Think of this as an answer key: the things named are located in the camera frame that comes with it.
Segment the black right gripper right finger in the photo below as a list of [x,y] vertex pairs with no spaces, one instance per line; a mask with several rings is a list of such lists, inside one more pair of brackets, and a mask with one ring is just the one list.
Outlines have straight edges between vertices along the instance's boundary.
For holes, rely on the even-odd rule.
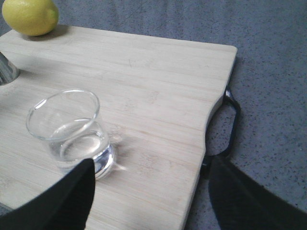
[[227,159],[215,156],[210,201],[223,230],[305,230],[307,215],[252,180]]

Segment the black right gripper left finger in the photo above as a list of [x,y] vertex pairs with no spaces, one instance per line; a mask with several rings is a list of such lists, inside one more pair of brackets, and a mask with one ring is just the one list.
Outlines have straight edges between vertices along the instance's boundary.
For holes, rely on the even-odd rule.
[[85,159],[45,192],[0,218],[2,230],[83,230],[95,192],[94,161]]

